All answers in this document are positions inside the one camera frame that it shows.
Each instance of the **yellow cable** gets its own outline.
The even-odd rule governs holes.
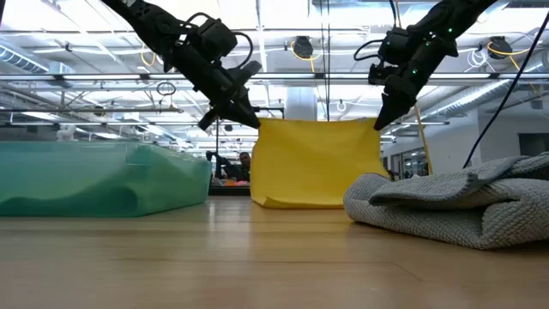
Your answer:
[[[143,50],[145,49],[145,43],[143,43],[143,46],[141,48],[141,60],[143,61],[143,64],[147,65],[147,66],[153,66],[154,63],[156,62],[156,54],[153,53],[153,61],[151,63],[148,63],[147,60],[145,60],[145,53],[143,52]]]
[[[398,0],[395,0],[395,6],[396,6],[396,15],[398,16],[398,27],[402,27],[401,9],[398,5]],[[416,105],[413,106],[413,109],[415,110],[415,117],[418,120],[419,134],[421,135],[421,142],[423,142],[423,149],[425,150],[425,157],[427,159],[427,167],[429,168],[429,175],[432,175],[431,155],[429,154],[429,145],[427,144],[427,139],[425,138],[423,125],[421,124],[421,113],[419,112],[419,108]]]
[[[292,42],[292,43],[290,44],[290,49],[292,50],[292,54],[293,54],[297,59],[299,59],[299,60],[303,60],[303,61],[314,61],[314,60],[319,59],[320,56],[322,56],[322,54],[320,54],[320,55],[318,55],[318,56],[316,56],[316,57],[314,57],[314,58],[309,58],[309,59],[302,58],[302,57],[298,56],[298,54],[295,53],[295,51],[293,51],[293,44],[294,44],[294,43],[295,43],[295,42]]]
[[[521,70],[521,67],[518,65],[518,63],[516,62],[516,60],[513,58],[513,56],[509,56],[509,58],[511,59],[511,62],[515,65],[515,68],[517,70]],[[541,91],[536,88],[531,82],[530,82],[530,87],[535,91],[535,93],[537,93],[539,95],[539,97],[541,97]]]
[[[498,55],[503,56],[516,56],[516,55],[522,55],[525,52],[528,52],[530,49],[526,49],[524,51],[516,51],[516,52],[503,52],[503,51],[496,51],[495,49],[491,48],[492,42],[488,43],[488,51],[497,53]]]
[[[511,62],[515,65],[515,68],[517,70],[520,70],[521,67],[518,66],[518,63],[515,61],[515,59],[513,58],[513,56],[510,56],[510,59],[511,59]]]
[[[427,167],[429,168],[429,175],[432,175],[431,155],[429,154],[429,146],[427,146],[427,140],[425,139],[425,132],[423,131],[423,125],[421,124],[421,115],[419,108],[413,106],[415,110],[415,117],[418,119],[419,133],[421,135],[421,141],[423,142],[423,149],[425,150],[425,157],[427,158]]]

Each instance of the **cable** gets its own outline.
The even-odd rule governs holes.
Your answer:
[[[361,47],[359,47],[359,49],[354,53],[353,55],[353,59],[354,61],[362,61],[362,60],[366,60],[368,58],[374,58],[374,57],[378,57],[377,54],[375,55],[370,55],[370,56],[364,56],[362,58],[357,58],[357,56],[359,55],[360,51],[362,51],[363,48],[367,47],[368,45],[372,44],[372,43],[382,43],[383,40],[382,39],[373,39],[371,41],[368,41],[366,43],[364,43]]]
[[[418,119],[419,134],[421,135],[421,142],[423,142],[423,150],[425,151],[425,157],[427,159],[429,175],[432,175],[431,155],[429,154],[429,145],[427,144],[427,139],[425,138],[423,125],[421,124],[421,113],[419,112],[419,107],[416,105],[413,106],[413,109],[415,110],[415,117]]]
[[[389,4],[391,5],[391,10],[393,11],[393,27],[396,26],[396,9],[395,9],[395,3],[393,0],[389,0]]]
[[[398,27],[402,27],[401,8],[398,5],[398,0],[395,0],[395,6],[396,6],[396,17],[398,18]]]
[[[537,46],[538,42],[540,41],[541,35],[545,31],[548,22],[549,22],[549,13],[547,13],[546,19],[541,24],[540,31],[538,31],[538,34],[536,34],[535,39],[534,39],[534,43],[532,43],[532,46],[528,50],[528,55],[526,55],[526,58],[524,59],[524,63],[522,63],[522,67],[519,69],[518,73],[516,74],[516,77],[513,80],[513,83],[511,83],[511,86],[509,87],[509,90],[507,91],[507,94],[505,95],[504,100],[499,105],[498,109],[496,110],[496,113],[494,113],[494,115],[492,116],[492,119],[490,119],[490,121],[488,122],[486,127],[482,130],[482,133],[480,133],[480,136],[479,136],[479,138],[477,138],[476,142],[474,143],[473,148],[471,149],[471,152],[469,153],[469,156],[467,157],[467,160],[465,161],[465,164],[463,165],[463,168],[466,168],[469,165],[469,163],[471,162],[471,158],[473,158],[474,151],[479,146],[480,141],[482,140],[482,138],[484,137],[484,135],[486,134],[488,129],[490,129],[490,127],[492,126],[492,124],[496,120],[496,118],[499,116],[499,113],[504,109],[505,103],[507,103],[507,100],[509,99],[509,97],[513,93],[513,89],[515,88],[516,84],[518,83],[518,80],[521,78],[522,72],[524,72],[524,70],[526,69],[526,65],[528,64],[528,60],[530,60],[530,58],[532,57],[532,54],[534,53],[534,49]]]
[[[524,51],[515,51],[515,52],[503,52],[503,51],[496,51],[495,49],[491,48],[492,42],[488,43],[488,51],[497,53],[498,55],[502,56],[516,56],[516,55],[522,55],[525,52],[529,52],[530,48],[525,49]]]
[[[241,64],[237,65],[237,68],[240,69],[250,61],[251,55],[253,55],[254,53],[254,42],[251,41],[250,36],[246,33],[234,32],[233,34],[236,36],[244,37],[245,39],[248,40],[248,43],[250,43],[250,52],[248,53],[248,57],[246,57],[246,59]]]
[[[141,60],[143,61],[143,64],[147,65],[148,67],[152,67],[154,63],[156,63],[156,54],[153,52],[153,61],[151,63],[148,63],[147,60],[145,60],[145,42],[143,42],[143,47],[141,48]]]
[[[316,57],[314,57],[314,58],[309,58],[309,59],[307,59],[307,58],[302,58],[302,57],[300,57],[297,53],[295,53],[295,51],[293,50],[293,46],[294,46],[294,45],[295,45],[295,41],[292,41],[292,43],[290,43],[290,49],[292,50],[293,55],[294,55],[297,59],[299,59],[299,60],[303,60],[303,61],[314,61],[314,60],[319,59],[319,58],[322,56],[322,54],[318,54],[318,56],[316,56]]]
[[[506,52],[501,52],[501,51],[496,51],[496,50],[490,49],[490,47],[489,47],[488,49],[489,49],[490,51],[495,52],[495,53],[500,54],[500,55],[503,55],[503,54],[506,53]],[[520,69],[521,69],[521,67],[518,65],[518,63],[517,63],[516,60],[513,58],[513,56],[509,55],[509,59],[511,60],[511,62],[513,63],[513,65],[515,65],[515,68],[516,68],[517,70],[520,70]],[[533,83],[530,82],[529,84],[530,84],[530,87],[531,87],[531,88],[541,97],[541,91],[540,91],[538,88],[536,88],[536,87],[533,85]]]
[[[399,8],[398,0],[395,0],[396,14],[398,16],[398,27],[402,27],[401,21],[401,10]],[[429,168],[429,175],[432,175],[432,164],[431,156],[429,155],[429,144],[427,144],[427,139],[425,138],[425,131],[423,130],[423,125],[421,125],[421,113],[419,112],[419,107],[417,104],[413,105],[413,110],[415,111],[415,117],[418,121],[419,134],[421,135],[421,142],[423,143],[423,149],[425,151],[425,157],[427,159],[427,167]]]
[[[320,1],[320,30],[322,32],[322,46],[323,46],[323,55],[325,53],[324,50],[324,20],[323,20],[323,1]],[[326,57],[323,57],[323,68],[324,68],[324,89],[326,90],[326,119],[329,120],[329,93],[328,93],[328,81],[326,79]]]
[[[332,49],[332,35],[331,35],[331,26],[329,23],[329,0],[328,0],[328,98],[326,98],[326,101],[329,102],[330,95],[332,94],[332,77],[330,76],[330,73],[332,72],[332,55],[331,55],[331,49]]]
[[[515,65],[516,69],[517,70],[520,70],[521,68],[518,66],[518,63],[516,62],[516,60],[513,58],[513,56],[509,56],[509,59],[511,59],[511,62]],[[541,91],[536,88],[532,82],[529,83],[530,84],[530,87],[533,89],[533,91],[535,91],[539,97],[541,97]]]

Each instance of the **air duct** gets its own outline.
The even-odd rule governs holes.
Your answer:
[[[68,65],[37,58],[5,39],[0,39],[0,60],[31,74],[74,74],[75,70]],[[50,82],[51,85],[70,88],[73,82]]]
[[[525,73],[543,73],[549,70],[549,51],[541,51],[533,55],[528,61]],[[505,72],[515,73],[512,67]],[[440,103],[423,112],[422,119],[430,120],[438,117],[451,117],[458,113],[469,111],[475,107],[488,103],[507,94],[512,80],[492,82],[483,86],[470,87],[457,94],[442,100]]]
[[[38,60],[33,59],[33,56],[26,55],[6,41],[0,41],[0,60],[32,74],[45,74],[50,71]]]

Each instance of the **metal beam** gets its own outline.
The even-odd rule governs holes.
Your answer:
[[[58,5],[51,3],[49,0],[42,0],[42,3],[45,3],[51,9],[58,12],[60,15],[64,16],[68,21],[70,21],[73,25],[75,25],[76,28],[78,28],[78,32],[81,35],[88,37],[90,40],[92,40],[99,49],[101,49],[103,52],[109,55],[112,58],[112,60],[114,60],[117,64],[121,64],[129,72],[134,71],[133,69],[131,69],[130,66],[128,66],[128,64],[125,64],[124,61],[122,61],[117,55],[113,54],[111,51],[109,51],[108,48],[106,48],[103,44],[101,44],[101,42],[99,42],[98,39],[91,36],[82,26],[80,26],[78,22],[74,21],[72,18],[70,18],[70,16],[66,15]]]
[[[329,77],[333,82],[348,84],[358,82],[366,84],[368,82],[368,74],[366,73],[257,73],[251,77],[249,84],[255,82],[321,82]],[[434,73],[428,84],[482,84],[494,82],[497,80],[509,80],[516,77],[516,73]],[[522,74],[523,80],[545,80],[549,79],[549,73],[530,73]],[[71,82],[158,82],[158,81],[187,81],[181,74],[74,74],[74,75],[0,75],[0,82],[54,82],[54,81],[71,81]],[[96,86],[105,88],[105,84]]]
[[[11,112],[159,112],[159,109],[155,108],[106,108],[106,109],[0,109],[0,113],[11,113]],[[162,112],[183,112],[181,109],[166,109]]]

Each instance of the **person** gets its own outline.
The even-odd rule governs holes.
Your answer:
[[[250,182],[250,167],[251,167],[250,154],[248,154],[247,152],[243,152],[238,155],[238,158],[240,159],[240,170],[242,173],[242,180],[239,179],[238,181]]]
[[[217,179],[222,179],[221,171],[224,171],[227,179],[250,182],[251,159],[249,153],[240,153],[238,156],[240,159],[239,166],[234,166],[227,158],[223,158],[215,152],[208,151],[206,153],[208,161],[211,161],[213,156],[215,156],[215,177]]]

